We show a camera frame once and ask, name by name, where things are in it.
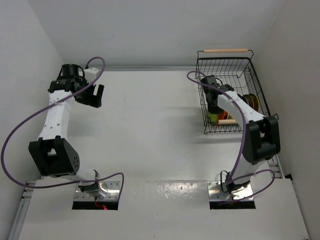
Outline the orange plate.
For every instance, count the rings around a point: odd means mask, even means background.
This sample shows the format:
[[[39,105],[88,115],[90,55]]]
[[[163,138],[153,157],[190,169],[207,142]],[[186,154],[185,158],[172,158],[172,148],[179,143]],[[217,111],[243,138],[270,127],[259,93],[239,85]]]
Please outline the orange plate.
[[[228,118],[228,113],[226,111],[223,111],[218,114],[217,120],[226,120]]]

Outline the green plate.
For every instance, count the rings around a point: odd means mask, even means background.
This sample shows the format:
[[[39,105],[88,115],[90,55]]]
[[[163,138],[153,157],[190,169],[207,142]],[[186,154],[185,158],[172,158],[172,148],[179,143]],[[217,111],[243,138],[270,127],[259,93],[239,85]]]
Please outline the green plate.
[[[217,123],[219,115],[217,113],[208,112],[208,121],[211,124]]]

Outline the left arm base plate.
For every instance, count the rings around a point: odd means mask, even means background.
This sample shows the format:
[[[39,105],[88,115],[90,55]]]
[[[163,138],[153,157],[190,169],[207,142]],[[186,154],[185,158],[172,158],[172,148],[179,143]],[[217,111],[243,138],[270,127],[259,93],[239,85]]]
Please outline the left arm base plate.
[[[90,185],[76,185],[74,200],[76,202],[116,201],[119,198],[119,181],[100,181]]]

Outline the yellow patterned plate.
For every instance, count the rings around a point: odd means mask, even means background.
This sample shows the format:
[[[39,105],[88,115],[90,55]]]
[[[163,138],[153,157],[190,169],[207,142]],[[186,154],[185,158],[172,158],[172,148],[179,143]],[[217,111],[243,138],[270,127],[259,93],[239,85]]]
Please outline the yellow patterned plate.
[[[248,105],[252,108],[252,109],[255,109],[255,104],[254,104],[254,101],[253,101],[253,98],[249,95],[249,94],[246,94],[244,96],[248,102]]]
[[[259,103],[258,97],[254,94],[251,94],[251,98],[253,101],[254,110],[259,112],[260,111],[260,103]]]

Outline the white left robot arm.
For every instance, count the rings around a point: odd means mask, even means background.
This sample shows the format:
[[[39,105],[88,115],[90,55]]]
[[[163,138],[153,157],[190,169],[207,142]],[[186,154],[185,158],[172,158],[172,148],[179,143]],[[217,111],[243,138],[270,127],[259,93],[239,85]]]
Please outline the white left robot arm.
[[[79,189],[95,199],[108,195],[108,186],[97,170],[80,164],[77,151],[68,142],[68,125],[74,103],[94,108],[102,105],[103,85],[91,84],[99,70],[64,64],[48,88],[50,109],[36,141],[29,143],[29,153],[43,177],[77,181]]]

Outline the glossy black plate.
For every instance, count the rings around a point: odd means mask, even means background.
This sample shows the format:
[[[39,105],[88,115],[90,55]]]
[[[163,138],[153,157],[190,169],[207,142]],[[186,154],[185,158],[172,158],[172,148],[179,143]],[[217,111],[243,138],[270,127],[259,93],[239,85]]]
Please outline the glossy black plate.
[[[241,97],[241,99],[248,105],[247,99],[246,99],[244,96],[240,96],[240,97]]]

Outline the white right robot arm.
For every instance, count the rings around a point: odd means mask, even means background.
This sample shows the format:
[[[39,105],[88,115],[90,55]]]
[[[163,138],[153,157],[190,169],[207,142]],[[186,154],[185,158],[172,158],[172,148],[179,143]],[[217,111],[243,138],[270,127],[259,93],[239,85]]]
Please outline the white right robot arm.
[[[230,85],[218,84],[213,75],[205,76],[200,84],[209,110],[228,113],[242,129],[239,154],[225,180],[225,188],[231,193],[247,186],[260,166],[280,152],[279,123],[245,103]]]

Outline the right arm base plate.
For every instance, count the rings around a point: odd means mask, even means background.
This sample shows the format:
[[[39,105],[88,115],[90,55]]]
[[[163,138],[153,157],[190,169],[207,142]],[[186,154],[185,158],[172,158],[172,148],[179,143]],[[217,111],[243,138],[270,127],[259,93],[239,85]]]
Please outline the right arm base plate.
[[[225,201],[236,201],[244,199],[245,201],[252,201],[254,199],[253,190],[251,184],[247,186],[242,186],[239,189],[232,190],[231,193],[228,193],[226,190],[222,190],[221,185],[225,186],[225,181],[222,183],[220,181],[208,181],[208,198],[210,203],[219,203]]]

